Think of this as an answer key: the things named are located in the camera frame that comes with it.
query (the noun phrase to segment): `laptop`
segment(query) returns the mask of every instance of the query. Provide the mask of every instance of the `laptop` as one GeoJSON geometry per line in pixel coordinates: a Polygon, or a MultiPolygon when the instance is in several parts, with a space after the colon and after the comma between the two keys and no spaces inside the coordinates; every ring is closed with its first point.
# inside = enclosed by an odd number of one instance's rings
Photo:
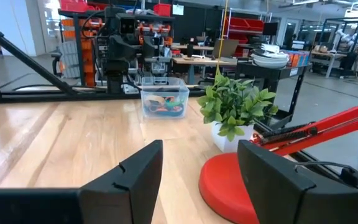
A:
{"type": "MultiPolygon", "coordinates": [[[[219,57],[219,48],[221,47],[222,39],[215,41],[214,50],[212,51],[212,55],[207,55],[207,57],[219,57]]],[[[222,52],[221,57],[232,57],[236,52],[236,48],[239,45],[239,40],[223,40],[222,43],[222,52]]]]}

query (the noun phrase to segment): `spring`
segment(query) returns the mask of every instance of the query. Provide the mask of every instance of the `spring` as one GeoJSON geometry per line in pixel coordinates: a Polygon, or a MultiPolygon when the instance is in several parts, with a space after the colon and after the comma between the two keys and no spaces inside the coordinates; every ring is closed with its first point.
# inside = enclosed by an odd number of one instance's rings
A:
{"type": "Polygon", "coordinates": [[[278,134],[278,135],[274,135],[274,136],[270,136],[270,137],[263,137],[260,140],[260,145],[263,146],[265,144],[270,144],[270,143],[275,143],[275,142],[280,142],[280,141],[288,141],[288,140],[294,140],[294,139],[299,139],[299,138],[304,138],[308,136],[308,132],[307,130],[304,131],[297,131],[297,132],[293,132],[293,133],[283,133],[283,134],[278,134]]]}
{"type": "Polygon", "coordinates": [[[292,126],[292,127],[288,127],[288,128],[282,128],[282,129],[278,129],[278,130],[274,130],[274,131],[267,131],[267,132],[264,132],[262,133],[262,136],[264,138],[267,138],[267,137],[271,137],[271,136],[274,136],[276,134],[285,134],[285,133],[289,133],[291,131],[295,131],[297,129],[300,129],[300,128],[303,128],[309,124],[313,124],[314,122],[310,122],[310,123],[307,123],[307,124],[300,124],[300,125],[296,125],[296,126],[292,126]]]}

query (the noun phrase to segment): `concrete floor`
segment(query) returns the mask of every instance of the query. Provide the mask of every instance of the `concrete floor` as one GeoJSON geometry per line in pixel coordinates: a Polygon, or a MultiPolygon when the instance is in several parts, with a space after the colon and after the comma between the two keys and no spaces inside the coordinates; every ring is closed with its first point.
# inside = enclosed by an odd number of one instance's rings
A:
{"type": "MultiPolygon", "coordinates": [[[[34,58],[52,72],[49,55],[34,58]]],[[[280,109],[289,109],[296,78],[279,83],[275,104],[280,109]]],[[[2,91],[10,91],[22,85],[48,84],[14,57],[0,57],[0,85],[2,91]]],[[[336,78],[325,79],[321,75],[308,73],[303,82],[293,121],[289,124],[304,124],[358,105],[358,83],[349,83],[336,78]]],[[[321,161],[348,164],[358,170],[358,131],[306,149],[306,152],[321,161]]]]}

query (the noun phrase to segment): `white pot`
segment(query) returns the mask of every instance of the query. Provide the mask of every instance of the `white pot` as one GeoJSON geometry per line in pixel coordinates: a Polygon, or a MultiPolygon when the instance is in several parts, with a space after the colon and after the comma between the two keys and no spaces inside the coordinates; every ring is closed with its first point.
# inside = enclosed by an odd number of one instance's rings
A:
{"type": "Polygon", "coordinates": [[[245,133],[243,136],[235,135],[233,141],[229,141],[226,136],[219,136],[219,129],[221,129],[222,123],[213,121],[212,122],[212,138],[214,139],[215,145],[222,152],[237,152],[237,147],[239,145],[239,140],[250,140],[252,134],[254,133],[254,125],[250,124],[248,126],[239,126],[245,133]]]}

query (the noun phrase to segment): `clear plastic bin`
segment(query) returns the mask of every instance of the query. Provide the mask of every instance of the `clear plastic bin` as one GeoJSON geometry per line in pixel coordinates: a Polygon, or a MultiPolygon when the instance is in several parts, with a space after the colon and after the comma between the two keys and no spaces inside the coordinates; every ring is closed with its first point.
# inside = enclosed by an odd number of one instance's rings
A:
{"type": "Polygon", "coordinates": [[[189,89],[180,78],[142,78],[142,109],[146,118],[180,119],[186,115],[189,89]]]}

